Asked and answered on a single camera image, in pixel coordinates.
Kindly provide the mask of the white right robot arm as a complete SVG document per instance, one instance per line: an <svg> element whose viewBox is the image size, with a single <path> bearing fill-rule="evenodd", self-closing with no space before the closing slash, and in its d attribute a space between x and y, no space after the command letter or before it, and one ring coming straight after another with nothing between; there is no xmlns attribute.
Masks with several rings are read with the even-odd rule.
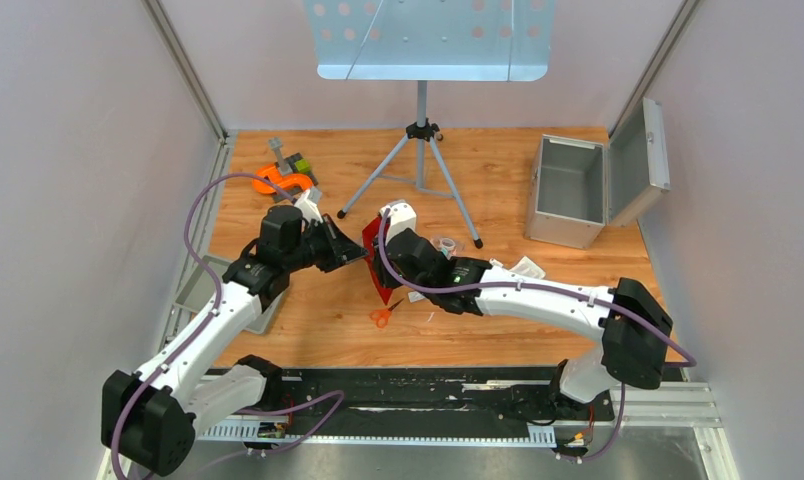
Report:
<svg viewBox="0 0 804 480"><path fill-rule="evenodd" d="M559 365L548 393L562 417L576 416L617 383L643 390L661 384L673 322L637 280L589 287L537 279L481 259L448 258L410 228L374 244L375 269L388 288L409 286L448 313L520 318L594 341L592 350Z"/></svg>

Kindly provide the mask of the red first aid pouch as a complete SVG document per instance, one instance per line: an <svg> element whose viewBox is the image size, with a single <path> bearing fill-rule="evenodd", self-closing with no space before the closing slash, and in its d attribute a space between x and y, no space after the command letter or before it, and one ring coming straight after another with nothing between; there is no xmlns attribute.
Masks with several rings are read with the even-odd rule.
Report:
<svg viewBox="0 0 804 480"><path fill-rule="evenodd" d="M377 215L362 230L363 246L367 251L365 260L368 264L371 280L382 302L387 305L393 291L400 286L392 275L388 272L381 259L378 249L378 234L381 222L381 215Z"/></svg>

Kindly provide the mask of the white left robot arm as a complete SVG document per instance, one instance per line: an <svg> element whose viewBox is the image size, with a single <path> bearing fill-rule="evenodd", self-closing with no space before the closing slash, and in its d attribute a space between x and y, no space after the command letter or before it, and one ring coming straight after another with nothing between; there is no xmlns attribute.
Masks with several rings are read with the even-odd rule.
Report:
<svg viewBox="0 0 804 480"><path fill-rule="evenodd" d="M223 274L205 307L179 335L136 371L113 372L102 389L101 441L166 476L196 438L237 411L276 411L284 400L280 369L249 355L217 380L202 377L238 333L289 287L292 273L328 273L366 257L327 215L292 205L271 207L252 239Z"/></svg>

